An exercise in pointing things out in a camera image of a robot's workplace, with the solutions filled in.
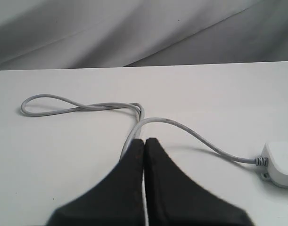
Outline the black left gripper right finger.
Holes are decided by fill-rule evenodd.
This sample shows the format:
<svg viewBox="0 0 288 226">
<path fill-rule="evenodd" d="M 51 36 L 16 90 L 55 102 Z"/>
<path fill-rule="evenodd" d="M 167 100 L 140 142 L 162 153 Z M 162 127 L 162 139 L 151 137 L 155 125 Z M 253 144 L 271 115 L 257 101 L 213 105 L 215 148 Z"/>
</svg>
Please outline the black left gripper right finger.
<svg viewBox="0 0 288 226">
<path fill-rule="evenodd" d="M 247 213 L 190 179 L 156 138 L 144 151 L 144 181 L 151 226 L 252 226 Z"/>
</svg>

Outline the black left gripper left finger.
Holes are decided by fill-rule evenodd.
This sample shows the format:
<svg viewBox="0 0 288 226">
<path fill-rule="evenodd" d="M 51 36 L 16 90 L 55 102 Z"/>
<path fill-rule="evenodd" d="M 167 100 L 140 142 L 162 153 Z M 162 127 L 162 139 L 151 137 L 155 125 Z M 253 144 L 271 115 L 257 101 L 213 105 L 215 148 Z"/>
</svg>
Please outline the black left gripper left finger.
<svg viewBox="0 0 288 226">
<path fill-rule="evenodd" d="M 144 142 L 134 139 L 122 159 L 91 190 L 56 209 L 49 226 L 143 226 Z"/>
</svg>

